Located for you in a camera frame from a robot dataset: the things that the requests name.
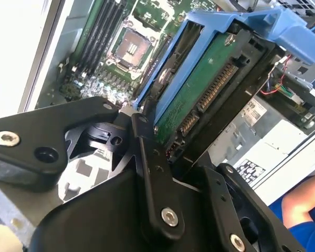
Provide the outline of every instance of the electronic component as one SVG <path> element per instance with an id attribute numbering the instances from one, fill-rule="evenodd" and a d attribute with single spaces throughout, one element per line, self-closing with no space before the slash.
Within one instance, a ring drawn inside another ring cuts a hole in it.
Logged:
<path id="1" fill-rule="evenodd" d="M 166 155 L 171 163 L 180 156 L 185 156 L 190 162 L 196 161 L 218 137 L 219 134 L 213 132 L 222 132 L 227 122 L 256 94 L 258 87 L 269 79 L 271 72 L 265 73 L 264 70 L 274 69 L 272 61 L 280 56 L 273 44 L 238 22 L 228 23 L 224 31 L 219 27 L 219 33 L 215 33 L 215 28 L 209 25 L 215 21 L 209 15 L 199 11 L 187 16 L 171 42 L 172 47 L 169 47 L 135 102 L 140 107 L 145 97 L 158 100 L 155 139 L 167 148 Z M 253 25 L 247 15 L 254 17 L 257 25 Z M 268 24 L 256 15 L 243 15 L 247 25 L 264 37 L 271 37 L 271 33 L 257 30 L 259 23 Z M 315 34 L 305 28 L 305 23 L 302 24 L 303 21 L 291 11 L 273 10 L 273 17 L 277 18 L 278 15 L 298 24 L 301 32 L 315 41 Z M 279 37 L 275 35 L 272 40 L 280 43 Z M 295 42 L 291 40 L 286 43 L 286 49 L 301 55 L 305 61 L 315 62 L 315 51 L 310 51 L 307 56 L 302 52 L 302 47 L 304 50 L 307 48 L 306 44 L 294 46 Z M 267 58 L 273 51 L 276 53 L 272 58 Z"/>

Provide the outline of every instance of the sticker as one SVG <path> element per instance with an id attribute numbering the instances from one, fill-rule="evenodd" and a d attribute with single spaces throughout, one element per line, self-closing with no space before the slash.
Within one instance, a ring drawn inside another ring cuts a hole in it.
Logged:
<path id="1" fill-rule="evenodd" d="M 266 113 L 265 109 L 257 100 L 252 99 L 241 111 L 242 117 L 249 126 L 253 126 Z"/>
<path id="2" fill-rule="evenodd" d="M 250 160 L 244 160 L 237 168 L 237 172 L 246 180 L 247 183 L 251 183 L 256 180 L 265 171 L 264 168 L 251 162 Z"/>

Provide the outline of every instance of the skin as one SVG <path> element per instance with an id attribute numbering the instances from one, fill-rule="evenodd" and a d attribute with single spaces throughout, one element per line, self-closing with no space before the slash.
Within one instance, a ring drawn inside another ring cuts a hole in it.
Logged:
<path id="1" fill-rule="evenodd" d="M 283 224 L 286 228 L 304 222 L 312 222 L 309 211 L 315 207 L 315 176 L 308 179 L 289 194 L 281 204 Z"/>

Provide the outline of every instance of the screw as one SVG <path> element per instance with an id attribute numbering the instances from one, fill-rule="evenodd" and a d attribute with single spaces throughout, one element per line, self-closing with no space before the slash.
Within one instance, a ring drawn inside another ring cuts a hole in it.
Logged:
<path id="1" fill-rule="evenodd" d="M 0 131 L 0 145 L 13 147 L 16 146 L 20 142 L 20 137 L 10 131 Z"/>
<path id="2" fill-rule="evenodd" d="M 233 168 L 231 168 L 230 166 L 226 166 L 226 169 L 227 169 L 227 171 L 229 172 L 229 173 L 233 173 Z"/>
<path id="3" fill-rule="evenodd" d="M 235 41 L 235 35 L 230 34 L 229 36 L 227 36 L 224 46 L 229 46 L 231 45 L 233 42 Z"/>
<path id="4" fill-rule="evenodd" d="M 104 108 L 106 108 L 106 109 L 112 109 L 112 106 L 109 105 L 109 104 L 107 104 L 107 103 L 104 103 L 103 106 L 104 106 Z"/>
<path id="5" fill-rule="evenodd" d="M 245 245 L 243 241 L 235 234 L 230 235 L 230 241 L 232 245 L 239 251 L 244 252 L 245 251 Z"/>
<path id="6" fill-rule="evenodd" d="M 161 217 L 163 221 L 171 227 L 176 227 L 179 223 L 176 213 L 168 207 L 162 209 Z"/>

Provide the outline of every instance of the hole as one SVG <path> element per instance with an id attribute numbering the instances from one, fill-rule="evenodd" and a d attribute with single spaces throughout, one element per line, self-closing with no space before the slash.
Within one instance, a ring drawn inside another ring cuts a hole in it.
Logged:
<path id="1" fill-rule="evenodd" d="M 254 45 L 255 44 L 255 40 L 254 39 L 250 39 L 250 41 L 248 42 L 249 44 L 251 44 L 251 45 Z"/>
<path id="2" fill-rule="evenodd" d="M 4 134 L 1 136 L 1 139 L 4 141 L 12 142 L 14 140 L 14 137 L 12 137 L 11 135 L 8 135 L 8 134 Z"/>
<path id="3" fill-rule="evenodd" d="M 90 165 L 87 165 L 85 161 L 81 159 L 78 161 L 78 167 L 76 172 L 86 177 L 89 177 L 92 172 L 92 167 Z"/>
<path id="4" fill-rule="evenodd" d="M 168 221 L 174 221 L 174 216 L 171 213 L 166 213 L 166 217 Z"/>
<path id="5" fill-rule="evenodd" d="M 107 104 L 107 103 L 104 103 L 103 106 L 104 106 L 104 108 L 106 108 L 106 109 L 112 109 L 112 106 L 109 105 L 109 104 Z"/>
<path id="6" fill-rule="evenodd" d="M 292 252 L 287 246 L 282 245 L 282 249 L 284 250 L 284 252 Z"/>
<path id="7" fill-rule="evenodd" d="M 112 145 L 119 145 L 119 144 L 121 144 L 122 139 L 118 136 L 117 137 L 115 136 L 114 138 L 111 139 L 110 142 Z"/>
<path id="8" fill-rule="evenodd" d="M 293 4 L 294 9 L 303 9 L 302 5 L 299 4 Z"/>
<path id="9" fill-rule="evenodd" d="M 154 154 L 154 155 L 157 155 L 157 156 L 159 156 L 159 155 L 160 155 L 159 151 L 158 151 L 158 150 L 156 150 L 156 149 L 154 149 L 154 150 L 153 150 L 153 154 Z"/>
<path id="10" fill-rule="evenodd" d="M 263 51 L 264 50 L 264 47 L 262 45 L 258 44 L 258 43 L 256 43 L 254 45 L 254 48 L 256 48 L 258 51 Z"/>
<path id="11" fill-rule="evenodd" d="M 308 71 L 308 68 L 306 68 L 306 67 L 300 67 L 299 69 L 298 69 L 298 72 L 300 72 L 302 75 L 305 73 L 305 72 L 307 72 Z"/>
<path id="12" fill-rule="evenodd" d="M 243 217 L 239 220 L 241 228 L 243 229 L 244 235 L 246 239 L 251 243 L 254 244 L 259 237 L 259 231 L 252 220 L 247 217 Z"/>
<path id="13" fill-rule="evenodd" d="M 156 165 L 156 166 L 155 166 L 155 169 L 156 169 L 158 172 L 164 172 L 164 171 L 163 171 L 163 168 L 162 168 L 161 166 L 159 166 L 159 165 Z"/>
<path id="14" fill-rule="evenodd" d="M 148 122 L 147 118 L 146 118 L 146 117 L 143 117 L 142 115 L 139 116 L 139 120 L 140 120 L 140 121 L 143 121 L 143 122 Z"/>
<path id="15" fill-rule="evenodd" d="M 58 152 L 50 147 L 39 147 L 34 151 L 34 156 L 41 162 L 51 164 L 55 163 L 58 158 Z"/>

